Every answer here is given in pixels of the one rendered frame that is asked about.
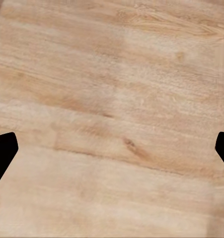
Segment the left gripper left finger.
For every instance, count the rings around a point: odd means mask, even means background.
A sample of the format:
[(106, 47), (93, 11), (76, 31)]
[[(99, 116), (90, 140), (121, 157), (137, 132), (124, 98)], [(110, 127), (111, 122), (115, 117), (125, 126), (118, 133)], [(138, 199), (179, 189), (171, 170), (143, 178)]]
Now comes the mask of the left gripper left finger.
[(18, 143), (14, 132), (0, 135), (0, 180), (18, 152)]

